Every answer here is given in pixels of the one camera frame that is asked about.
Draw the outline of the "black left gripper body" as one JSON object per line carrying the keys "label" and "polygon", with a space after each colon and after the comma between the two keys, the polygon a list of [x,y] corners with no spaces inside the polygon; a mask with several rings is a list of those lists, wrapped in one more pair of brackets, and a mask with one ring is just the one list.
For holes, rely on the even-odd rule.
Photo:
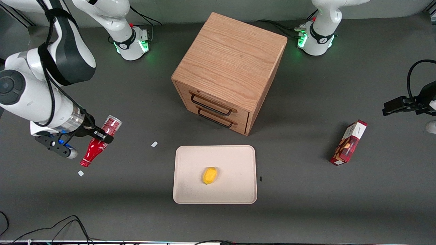
{"label": "black left gripper body", "polygon": [[431,115],[431,93],[420,93],[414,97],[406,97],[405,112],[415,112],[416,115],[427,114]]}

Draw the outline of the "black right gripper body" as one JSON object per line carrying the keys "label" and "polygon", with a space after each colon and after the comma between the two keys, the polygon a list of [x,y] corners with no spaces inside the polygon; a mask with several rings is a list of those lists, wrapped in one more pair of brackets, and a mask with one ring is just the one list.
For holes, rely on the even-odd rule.
{"label": "black right gripper body", "polygon": [[91,135],[96,130],[95,120],[84,120],[83,123],[73,131],[73,135],[76,137],[85,137]]}

